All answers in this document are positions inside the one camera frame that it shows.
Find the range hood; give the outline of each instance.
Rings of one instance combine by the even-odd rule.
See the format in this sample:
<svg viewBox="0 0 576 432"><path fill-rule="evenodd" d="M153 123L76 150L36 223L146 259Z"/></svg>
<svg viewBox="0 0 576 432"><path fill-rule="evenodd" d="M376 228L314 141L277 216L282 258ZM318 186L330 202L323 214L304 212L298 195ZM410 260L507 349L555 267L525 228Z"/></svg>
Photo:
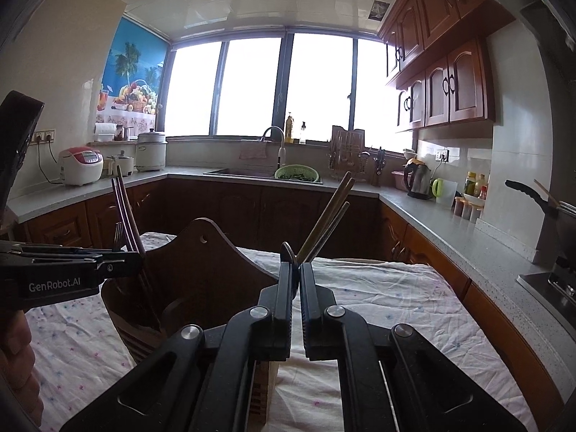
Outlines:
<svg viewBox="0 0 576 432"><path fill-rule="evenodd" d="M567 80L576 80L574 40L543 0L496 0L534 34L542 51Z"/></svg>

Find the stove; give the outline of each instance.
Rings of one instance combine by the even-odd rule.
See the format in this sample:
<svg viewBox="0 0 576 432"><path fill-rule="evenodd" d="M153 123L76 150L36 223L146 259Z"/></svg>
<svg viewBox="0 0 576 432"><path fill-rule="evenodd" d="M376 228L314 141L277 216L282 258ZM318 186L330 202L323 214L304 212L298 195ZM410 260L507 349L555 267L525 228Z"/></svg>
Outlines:
<svg viewBox="0 0 576 432"><path fill-rule="evenodd" d="M576 269L558 257L552 271L520 275L516 279L576 341Z"/></svg>

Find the palm tree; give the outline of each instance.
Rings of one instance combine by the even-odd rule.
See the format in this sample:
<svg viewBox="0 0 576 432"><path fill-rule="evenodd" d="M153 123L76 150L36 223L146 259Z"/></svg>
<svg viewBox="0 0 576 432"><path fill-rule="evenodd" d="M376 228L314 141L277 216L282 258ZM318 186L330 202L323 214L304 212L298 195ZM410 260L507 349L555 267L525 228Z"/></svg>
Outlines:
<svg viewBox="0 0 576 432"><path fill-rule="evenodd" d="M156 90L157 86L156 83L158 81L158 67L150 67L144 70L145 76L144 80L146 84L150 86L152 89Z"/></svg>
<svg viewBox="0 0 576 432"><path fill-rule="evenodd" d="M130 84L130 74L138 70L140 51L134 43L126 42L124 53L116 55L116 74L125 76Z"/></svg>

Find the metal pivot screw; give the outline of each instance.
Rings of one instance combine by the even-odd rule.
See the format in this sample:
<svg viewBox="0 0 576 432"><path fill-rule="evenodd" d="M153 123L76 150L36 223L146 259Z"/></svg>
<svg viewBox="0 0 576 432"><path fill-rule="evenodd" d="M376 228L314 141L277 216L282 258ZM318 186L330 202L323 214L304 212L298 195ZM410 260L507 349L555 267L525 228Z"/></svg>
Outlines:
<svg viewBox="0 0 576 432"><path fill-rule="evenodd" d="M337 319L338 317L342 317L346 313L346 310L342 305L330 305L330 307L326 309L326 313Z"/></svg>
<svg viewBox="0 0 576 432"><path fill-rule="evenodd" d="M253 319L263 319L264 317L268 316L268 309L266 307L254 307L252 310L250 310L250 316Z"/></svg>
<svg viewBox="0 0 576 432"><path fill-rule="evenodd" d="M414 333L414 328L406 323L400 323L394 327L394 333L401 337L408 337Z"/></svg>
<svg viewBox="0 0 576 432"><path fill-rule="evenodd" d="M196 325L186 325L182 328L182 331L180 331L180 335L184 339L194 339L198 334L200 334L200 329Z"/></svg>

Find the dish rack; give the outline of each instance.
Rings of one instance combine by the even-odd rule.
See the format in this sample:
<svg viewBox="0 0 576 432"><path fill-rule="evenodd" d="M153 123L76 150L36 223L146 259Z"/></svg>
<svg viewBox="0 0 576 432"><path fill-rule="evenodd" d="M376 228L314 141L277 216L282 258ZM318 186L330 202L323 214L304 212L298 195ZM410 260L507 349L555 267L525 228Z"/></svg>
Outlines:
<svg viewBox="0 0 576 432"><path fill-rule="evenodd" d="M332 125L328 168L333 171L334 179L342 178L346 172L350 172L356 181L367 181L369 159L370 154L364 146L364 130L349 131Z"/></svg>

